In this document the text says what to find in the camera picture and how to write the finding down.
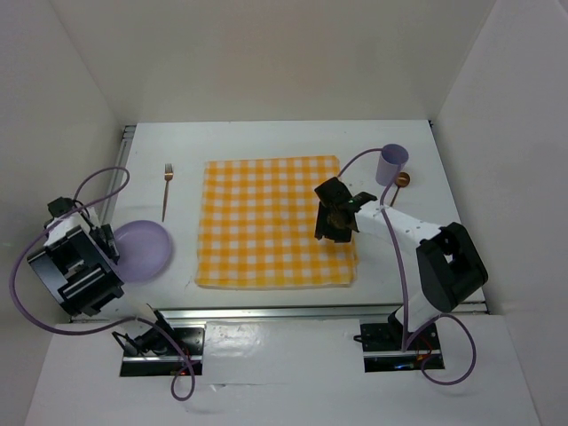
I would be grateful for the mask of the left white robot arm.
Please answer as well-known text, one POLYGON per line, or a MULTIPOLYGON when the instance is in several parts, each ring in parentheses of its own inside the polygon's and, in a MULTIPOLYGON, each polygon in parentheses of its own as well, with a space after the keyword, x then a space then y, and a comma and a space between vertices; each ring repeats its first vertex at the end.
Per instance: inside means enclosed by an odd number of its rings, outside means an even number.
POLYGON ((173 254, 168 231, 150 220, 113 230, 93 208, 59 197, 48 204, 46 241, 27 261, 40 281, 72 317, 93 317, 124 296, 125 285, 144 284, 160 275, 173 254))

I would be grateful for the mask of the lavender plate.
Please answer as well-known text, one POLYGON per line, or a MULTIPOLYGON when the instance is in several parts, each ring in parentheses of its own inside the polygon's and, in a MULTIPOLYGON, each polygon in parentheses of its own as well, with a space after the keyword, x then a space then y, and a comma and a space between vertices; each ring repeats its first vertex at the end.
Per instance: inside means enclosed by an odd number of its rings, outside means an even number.
POLYGON ((143 283, 157 277, 169 264, 172 241, 168 231, 150 220, 136 220, 114 231, 119 252, 115 267, 125 283, 143 283))

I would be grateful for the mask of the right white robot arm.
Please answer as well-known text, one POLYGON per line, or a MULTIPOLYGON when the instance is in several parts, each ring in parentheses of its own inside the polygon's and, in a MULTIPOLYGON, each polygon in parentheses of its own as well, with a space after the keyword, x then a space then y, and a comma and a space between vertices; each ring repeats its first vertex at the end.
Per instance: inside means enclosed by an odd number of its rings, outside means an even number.
POLYGON ((467 229, 456 222, 436 225, 411 217, 371 193, 351 194, 332 177, 315 188, 319 199, 315 238, 348 243, 353 233, 392 244, 403 304, 389 317, 391 344, 406 350, 418 333, 488 281, 488 272, 467 229))

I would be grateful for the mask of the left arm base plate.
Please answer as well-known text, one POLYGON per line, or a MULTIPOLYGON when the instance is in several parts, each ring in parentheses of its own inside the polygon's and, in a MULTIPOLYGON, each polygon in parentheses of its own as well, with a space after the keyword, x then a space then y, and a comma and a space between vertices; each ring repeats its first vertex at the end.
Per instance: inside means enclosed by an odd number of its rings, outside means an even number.
MULTIPOLYGON (((170 336, 189 358, 196 375, 202 374, 205 325, 171 327, 170 336)), ((120 377, 173 376, 184 365, 170 342, 153 327, 136 337, 114 331, 113 338, 122 348, 120 377)))

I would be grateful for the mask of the yellow checkered cloth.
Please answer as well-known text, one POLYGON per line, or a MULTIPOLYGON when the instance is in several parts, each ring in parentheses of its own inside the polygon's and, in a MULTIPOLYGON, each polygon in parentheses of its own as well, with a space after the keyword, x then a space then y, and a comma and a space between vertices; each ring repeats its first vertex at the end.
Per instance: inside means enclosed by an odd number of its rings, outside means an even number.
POLYGON ((207 162, 196 284, 249 290, 350 286, 357 277, 354 243, 314 236, 314 190, 339 170, 333 155, 207 162))

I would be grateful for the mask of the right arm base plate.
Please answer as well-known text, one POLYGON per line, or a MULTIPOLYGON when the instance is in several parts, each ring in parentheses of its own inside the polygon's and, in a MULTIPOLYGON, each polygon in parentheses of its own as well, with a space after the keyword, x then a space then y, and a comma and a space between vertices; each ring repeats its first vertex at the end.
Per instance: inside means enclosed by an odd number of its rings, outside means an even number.
POLYGON ((420 371, 423 361, 426 369, 442 370, 445 363, 435 325, 428 326, 402 351, 401 336, 394 335, 390 324, 361 323, 353 337, 363 351, 366 373, 420 371))

